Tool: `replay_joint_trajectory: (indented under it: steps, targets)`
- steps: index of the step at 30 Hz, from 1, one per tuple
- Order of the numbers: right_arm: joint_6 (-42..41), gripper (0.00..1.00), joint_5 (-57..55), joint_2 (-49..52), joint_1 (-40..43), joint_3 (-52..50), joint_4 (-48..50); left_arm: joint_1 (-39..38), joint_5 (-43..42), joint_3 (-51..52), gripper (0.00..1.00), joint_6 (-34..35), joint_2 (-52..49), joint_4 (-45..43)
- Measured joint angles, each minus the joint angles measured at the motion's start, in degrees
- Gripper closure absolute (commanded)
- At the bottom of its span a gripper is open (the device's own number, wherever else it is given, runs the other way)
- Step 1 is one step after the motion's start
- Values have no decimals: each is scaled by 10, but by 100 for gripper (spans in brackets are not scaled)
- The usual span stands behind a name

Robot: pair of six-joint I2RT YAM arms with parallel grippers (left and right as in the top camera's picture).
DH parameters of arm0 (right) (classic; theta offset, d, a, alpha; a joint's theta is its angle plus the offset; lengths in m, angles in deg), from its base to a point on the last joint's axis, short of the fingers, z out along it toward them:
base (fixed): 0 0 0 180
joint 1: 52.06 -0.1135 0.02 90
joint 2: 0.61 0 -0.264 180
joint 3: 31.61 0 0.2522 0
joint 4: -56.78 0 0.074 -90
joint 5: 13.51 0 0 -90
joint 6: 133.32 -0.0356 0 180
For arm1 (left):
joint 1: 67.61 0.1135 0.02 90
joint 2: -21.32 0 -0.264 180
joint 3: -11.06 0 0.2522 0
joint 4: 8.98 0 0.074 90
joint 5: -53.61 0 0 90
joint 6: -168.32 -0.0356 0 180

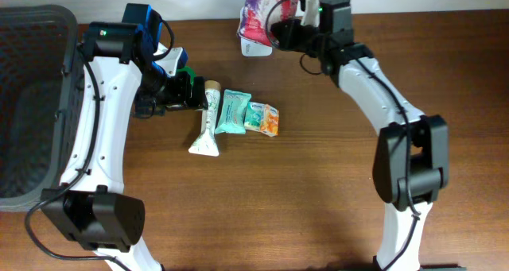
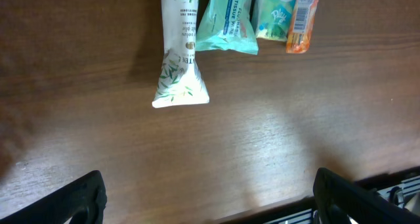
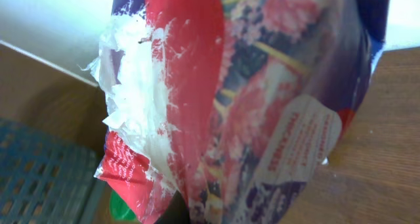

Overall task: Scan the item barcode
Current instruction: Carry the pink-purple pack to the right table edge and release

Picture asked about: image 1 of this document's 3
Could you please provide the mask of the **mint green wipes pack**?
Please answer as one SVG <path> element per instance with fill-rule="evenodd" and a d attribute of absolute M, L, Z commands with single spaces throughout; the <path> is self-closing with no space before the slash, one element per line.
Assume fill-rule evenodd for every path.
<path fill-rule="evenodd" d="M 244 119 L 250 100 L 251 94 L 249 93 L 226 89 L 215 133 L 245 134 Z"/>

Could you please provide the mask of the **white cream tube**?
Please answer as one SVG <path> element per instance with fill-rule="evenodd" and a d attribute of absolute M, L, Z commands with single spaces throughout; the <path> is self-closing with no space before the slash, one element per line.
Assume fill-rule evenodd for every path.
<path fill-rule="evenodd" d="M 215 130 L 220 106 L 221 86 L 215 80 L 207 80 L 204 83 L 204 87 L 208 109 L 202 112 L 200 135 L 192 143 L 188 151 L 191 154 L 218 157 L 220 153 L 215 140 Z"/>

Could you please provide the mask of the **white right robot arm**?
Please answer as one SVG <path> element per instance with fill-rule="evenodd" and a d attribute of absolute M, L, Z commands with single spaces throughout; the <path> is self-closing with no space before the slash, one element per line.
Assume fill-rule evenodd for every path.
<path fill-rule="evenodd" d="M 440 115 L 413 106 L 384 75 L 374 53 L 354 38 L 351 0 L 298 0 L 305 16 L 273 21 L 270 45 L 316 58 L 361 109 L 378 141 L 372 179 L 384 203 L 383 239 L 376 270 L 420 270 L 425 220 L 449 183 L 449 129 Z"/>

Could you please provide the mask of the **orange tissue packet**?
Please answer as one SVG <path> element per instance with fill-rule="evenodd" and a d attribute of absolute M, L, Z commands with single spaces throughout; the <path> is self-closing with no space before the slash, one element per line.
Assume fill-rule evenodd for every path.
<path fill-rule="evenodd" d="M 264 106 L 260 132 L 269 137 L 275 137 L 278 135 L 278 129 L 279 129 L 279 110 L 266 104 Z"/>

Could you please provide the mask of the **red purple tissue pack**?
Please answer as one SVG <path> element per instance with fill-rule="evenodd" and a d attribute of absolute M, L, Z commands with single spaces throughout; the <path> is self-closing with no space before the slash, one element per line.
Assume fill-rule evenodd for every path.
<path fill-rule="evenodd" d="M 271 9 L 281 0 L 246 0 L 241 9 L 237 35 L 243 39 L 271 46 L 266 34 L 268 26 L 295 16 L 298 0 L 284 1 L 270 14 Z"/>

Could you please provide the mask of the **green lid jar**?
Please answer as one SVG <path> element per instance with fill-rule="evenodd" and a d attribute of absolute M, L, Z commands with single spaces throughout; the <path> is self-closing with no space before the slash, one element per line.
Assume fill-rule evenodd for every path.
<path fill-rule="evenodd" d="M 186 74 L 189 77 L 189 83 L 192 86 L 194 84 L 194 79 L 196 77 L 195 71 L 189 66 L 184 66 L 183 68 L 178 68 L 177 73 Z"/>

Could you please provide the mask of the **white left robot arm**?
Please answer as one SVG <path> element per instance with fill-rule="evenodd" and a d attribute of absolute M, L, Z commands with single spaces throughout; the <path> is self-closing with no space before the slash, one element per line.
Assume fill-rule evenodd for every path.
<path fill-rule="evenodd" d="M 142 232 L 145 206 L 126 196 L 122 161 L 131 118 L 172 110 L 205 110 L 205 82 L 187 67 L 187 53 L 163 45 L 169 28 L 151 6 L 130 3 L 119 22 L 94 21 L 77 47 L 84 65 L 84 101 L 67 166 L 38 208 L 113 270 L 160 270 Z"/>

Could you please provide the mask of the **small green tissue packet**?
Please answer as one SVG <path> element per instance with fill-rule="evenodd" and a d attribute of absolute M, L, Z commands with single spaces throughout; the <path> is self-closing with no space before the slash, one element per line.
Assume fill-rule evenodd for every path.
<path fill-rule="evenodd" d="M 265 105 L 262 103 L 249 102 L 244 118 L 244 128 L 259 132 L 264 116 Z"/>

